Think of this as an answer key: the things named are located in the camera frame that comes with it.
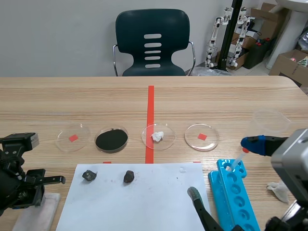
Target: blue test tube rack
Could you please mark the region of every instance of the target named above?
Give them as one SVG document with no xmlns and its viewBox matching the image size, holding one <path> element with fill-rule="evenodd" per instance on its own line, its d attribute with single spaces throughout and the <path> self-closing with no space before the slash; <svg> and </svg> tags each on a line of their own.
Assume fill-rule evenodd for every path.
<svg viewBox="0 0 308 231">
<path fill-rule="evenodd" d="M 224 231 L 231 231 L 235 225 L 245 231 L 260 231 L 242 180 L 247 175 L 243 162 L 239 162 L 232 172 L 226 170 L 233 161 L 218 160 L 218 171 L 208 174 L 220 226 Z"/>
</svg>

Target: red square sticker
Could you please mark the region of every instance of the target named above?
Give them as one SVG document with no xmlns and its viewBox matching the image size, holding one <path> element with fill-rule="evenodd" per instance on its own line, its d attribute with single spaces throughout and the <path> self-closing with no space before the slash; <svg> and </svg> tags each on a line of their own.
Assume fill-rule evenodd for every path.
<svg viewBox="0 0 308 231">
<path fill-rule="evenodd" d="M 72 135 L 68 139 L 69 139 L 69 141 L 74 142 L 75 140 L 78 140 L 78 136 L 77 135 Z"/>
<path fill-rule="evenodd" d="M 198 139 L 205 141 L 205 139 L 207 138 L 207 136 L 205 134 L 200 133 L 198 136 Z"/>
</svg>

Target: white tissue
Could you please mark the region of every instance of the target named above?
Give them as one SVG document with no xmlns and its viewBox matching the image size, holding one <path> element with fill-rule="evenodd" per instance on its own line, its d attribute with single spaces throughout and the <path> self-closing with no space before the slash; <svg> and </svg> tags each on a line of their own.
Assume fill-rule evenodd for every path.
<svg viewBox="0 0 308 231">
<path fill-rule="evenodd" d="M 279 183 L 270 182 L 267 185 L 268 190 L 272 190 L 277 198 L 282 202 L 289 203 L 288 188 L 281 180 Z"/>
<path fill-rule="evenodd" d="M 159 131 L 159 132 L 154 132 L 152 134 L 152 139 L 156 142 L 159 142 L 161 139 L 163 139 L 164 137 L 164 132 L 163 131 Z"/>
</svg>

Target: pipette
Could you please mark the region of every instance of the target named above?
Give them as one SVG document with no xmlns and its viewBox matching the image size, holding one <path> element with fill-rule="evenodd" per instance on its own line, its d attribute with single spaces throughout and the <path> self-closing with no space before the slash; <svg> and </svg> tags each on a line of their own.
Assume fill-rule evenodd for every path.
<svg viewBox="0 0 308 231">
<path fill-rule="evenodd" d="M 241 154 L 234 160 L 230 168 L 228 168 L 228 171 L 233 171 L 237 164 L 243 159 L 244 156 L 246 156 L 247 153 L 249 153 L 249 151 L 246 148 L 243 148 Z"/>
</svg>

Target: gray wall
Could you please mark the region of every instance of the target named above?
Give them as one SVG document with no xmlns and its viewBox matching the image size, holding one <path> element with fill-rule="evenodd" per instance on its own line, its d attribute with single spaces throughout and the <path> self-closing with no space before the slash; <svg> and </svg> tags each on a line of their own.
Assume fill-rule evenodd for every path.
<svg viewBox="0 0 308 231">
<path fill-rule="evenodd" d="M 215 17 L 231 0 L 1 0 L 0 77 L 114 76 L 112 46 L 115 20 L 132 9 L 177 8 L 191 22 L 197 64 L 205 60 Z M 259 1 L 244 0 L 243 6 Z M 219 33 L 220 47 L 224 29 Z M 117 53 L 119 73 L 132 64 Z M 190 47 L 173 62 L 184 70 L 192 65 Z"/>
</svg>

